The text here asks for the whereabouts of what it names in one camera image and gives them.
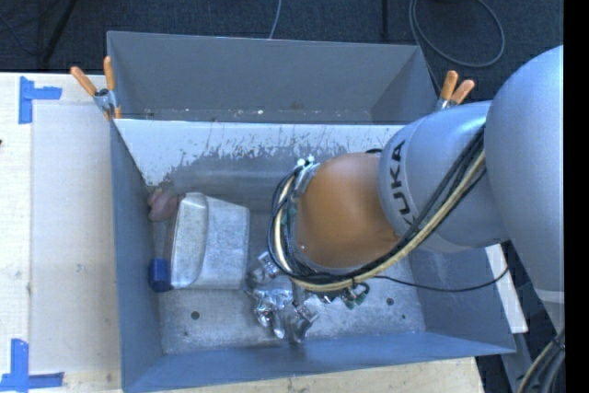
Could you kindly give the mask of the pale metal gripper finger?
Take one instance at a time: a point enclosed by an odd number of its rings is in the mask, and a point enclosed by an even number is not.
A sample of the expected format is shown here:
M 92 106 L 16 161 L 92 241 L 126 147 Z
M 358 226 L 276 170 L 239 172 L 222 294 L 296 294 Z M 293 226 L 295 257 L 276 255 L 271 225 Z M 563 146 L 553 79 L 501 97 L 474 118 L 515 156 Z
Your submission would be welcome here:
M 273 282 L 280 274 L 280 269 L 274 263 L 270 253 L 261 253 L 251 265 L 246 275 L 246 287 L 249 290 L 259 289 Z
M 318 319 L 318 313 L 307 306 L 289 306 L 284 315 L 285 337 L 290 343 L 301 343 Z

